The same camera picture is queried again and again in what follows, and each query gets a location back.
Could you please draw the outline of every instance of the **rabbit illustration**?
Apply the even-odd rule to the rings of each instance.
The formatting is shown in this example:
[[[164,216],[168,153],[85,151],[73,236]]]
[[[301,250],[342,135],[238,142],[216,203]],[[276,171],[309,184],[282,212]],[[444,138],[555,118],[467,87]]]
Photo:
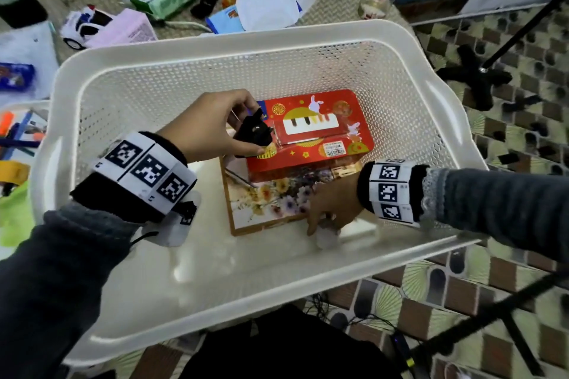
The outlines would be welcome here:
[[[359,133],[357,131],[359,127],[359,122],[358,123],[354,123],[352,125],[348,125],[348,130],[350,131],[349,134],[350,135],[355,135],[355,136],[359,136]]]
[[[310,97],[310,105],[309,105],[309,110],[314,111],[315,113],[320,114],[320,104],[323,104],[324,102],[322,102],[321,100],[316,101],[314,100],[314,95],[312,95]]]

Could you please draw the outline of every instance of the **tiled floor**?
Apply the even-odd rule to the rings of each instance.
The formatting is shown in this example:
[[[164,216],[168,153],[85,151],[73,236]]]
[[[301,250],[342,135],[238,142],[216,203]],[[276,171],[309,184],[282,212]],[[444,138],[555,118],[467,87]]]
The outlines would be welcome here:
[[[536,11],[418,26],[416,33],[435,68],[440,68],[459,62],[456,49],[462,44],[472,45],[483,58],[489,57]],[[545,19],[502,57],[497,66],[510,72],[513,80],[493,90],[490,111],[474,110],[470,90],[460,83],[450,84],[464,104],[480,153],[495,170],[569,175],[568,17],[565,4],[562,12]],[[508,111],[508,103],[534,95],[541,101],[521,111]],[[485,245],[469,246],[333,289],[328,319],[345,323],[356,314],[373,312],[413,336],[409,342],[414,346],[557,267],[539,254],[488,240]],[[569,367],[569,284],[564,286],[514,313],[548,377],[567,377]],[[309,302],[304,307],[314,312]],[[346,332],[389,351],[385,338],[389,331],[388,325],[371,320],[352,325]],[[141,379],[148,377],[148,370],[140,366],[149,361],[157,369],[152,377],[175,379],[188,355],[158,345],[110,364],[119,379]],[[452,365],[445,375],[447,363]],[[437,355],[432,377],[455,379],[454,365],[472,378],[531,377],[501,322],[461,341],[449,354]]]

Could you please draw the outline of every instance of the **basket handle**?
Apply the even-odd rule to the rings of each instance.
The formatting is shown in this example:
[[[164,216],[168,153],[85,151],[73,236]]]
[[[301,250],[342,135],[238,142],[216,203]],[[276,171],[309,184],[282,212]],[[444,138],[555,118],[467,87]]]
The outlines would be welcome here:
[[[57,166],[62,150],[63,138],[52,138],[47,134],[33,160],[29,195],[36,224],[43,222],[47,210],[56,209]]]

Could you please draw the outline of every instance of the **pink box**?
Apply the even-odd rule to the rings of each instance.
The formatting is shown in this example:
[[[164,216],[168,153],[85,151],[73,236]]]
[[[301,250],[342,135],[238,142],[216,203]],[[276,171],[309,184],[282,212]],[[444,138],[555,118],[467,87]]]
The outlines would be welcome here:
[[[98,48],[157,40],[146,14],[124,9],[85,45],[88,48]]]

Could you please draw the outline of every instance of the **red tin box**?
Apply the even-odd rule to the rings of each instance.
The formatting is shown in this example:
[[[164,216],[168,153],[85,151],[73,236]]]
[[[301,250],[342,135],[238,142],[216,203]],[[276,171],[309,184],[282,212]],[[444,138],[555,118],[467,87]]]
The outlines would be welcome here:
[[[262,182],[307,170],[350,165],[373,150],[373,138],[356,95],[335,90],[259,101],[274,128],[266,152],[247,158],[249,179]]]

